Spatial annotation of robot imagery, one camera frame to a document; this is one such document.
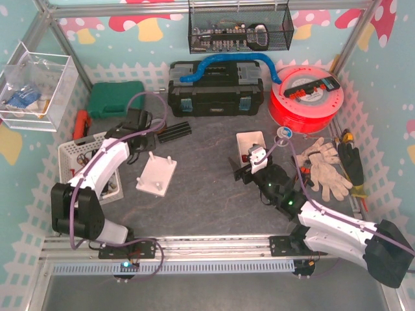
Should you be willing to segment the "brown tape roll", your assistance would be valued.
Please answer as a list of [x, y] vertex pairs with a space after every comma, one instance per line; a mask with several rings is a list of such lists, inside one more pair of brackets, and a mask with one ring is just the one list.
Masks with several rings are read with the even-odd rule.
[[157, 128], [155, 133], [159, 134], [159, 133], [162, 133], [166, 130], [167, 125], [166, 125], [166, 122], [163, 121], [163, 119], [157, 118], [157, 119], [152, 120], [152, 122], [150, 123], [150, 127], [151, 128]]

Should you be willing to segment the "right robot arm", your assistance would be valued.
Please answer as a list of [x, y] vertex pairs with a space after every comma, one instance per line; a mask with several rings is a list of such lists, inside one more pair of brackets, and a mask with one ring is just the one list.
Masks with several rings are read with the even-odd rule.
[[275, 207], [296, 226], [289, 235], [296, 252], [312, 251], [353, 262], [381, 284], [399, 288], [414, 260], [414, 249], [391, 221], [367, 222], [309, 199], [294, 188], [294, 179], [277, 164], [255, 172], [230, 161], [236, 181], [255, 183], [266, 205]]

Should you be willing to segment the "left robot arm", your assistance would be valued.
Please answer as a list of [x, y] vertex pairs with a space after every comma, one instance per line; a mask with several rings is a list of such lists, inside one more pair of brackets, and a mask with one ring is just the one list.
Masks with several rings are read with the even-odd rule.
[[148, 147], [152, 114], [130, 108], [126, 119], [108, 130], [97, 152], [67, 183], [51, 190], [53, 230], [69, 235], [72, 249], [85, 240], [121, 245], [129, 229], [105, 218], [100, 196], [119, 166]]

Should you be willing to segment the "white peg base plate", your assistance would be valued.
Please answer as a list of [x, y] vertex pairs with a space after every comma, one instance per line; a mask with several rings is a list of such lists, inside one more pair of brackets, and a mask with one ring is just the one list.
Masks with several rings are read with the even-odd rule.
[[136, 189], [141, 192], [164, 197], [169, 188], [177, 161], [171, 156], [167, 158], [156, 156], [149, 152], [149, 159], [140, 177], [136, 179]]

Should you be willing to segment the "black aluminium extrusion profile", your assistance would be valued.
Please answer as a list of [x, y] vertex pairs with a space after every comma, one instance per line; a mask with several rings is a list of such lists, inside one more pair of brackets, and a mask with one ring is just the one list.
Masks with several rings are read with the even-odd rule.
[[157, 137], [159, 143], [166, 143], [168, 141], [172, 141], [190, 134], [192, 134], [192, 129], [190, 124], [185, 121], [166, 127], [163, 132], [157, 134]]

